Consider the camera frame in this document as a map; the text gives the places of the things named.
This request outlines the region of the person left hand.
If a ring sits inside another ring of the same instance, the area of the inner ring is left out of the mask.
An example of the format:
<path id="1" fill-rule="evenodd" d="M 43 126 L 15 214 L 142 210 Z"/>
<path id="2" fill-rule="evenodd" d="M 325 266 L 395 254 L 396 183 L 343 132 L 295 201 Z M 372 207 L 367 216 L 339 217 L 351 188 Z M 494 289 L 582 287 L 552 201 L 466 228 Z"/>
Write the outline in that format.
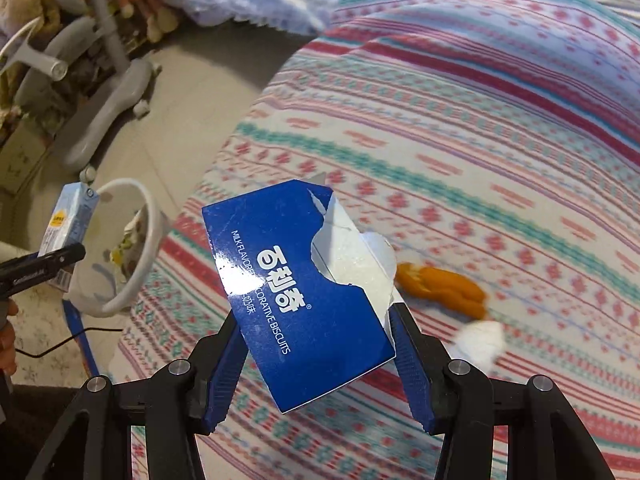
<path id="1" fill-rule="evenodd" d="M 11 324 L 10 317 L 17 315 L 18 307 L 12 299 L 3 300 L 1 307 L 6 311 L 6 318 L 4 319 L 4 325 L 0 330 L 0 368 L 2 372 L 6 373 L 6 376 L 11 376 L 15 373 L 16 364 L 16 350 L 15 350 L 15 330 Z"/>

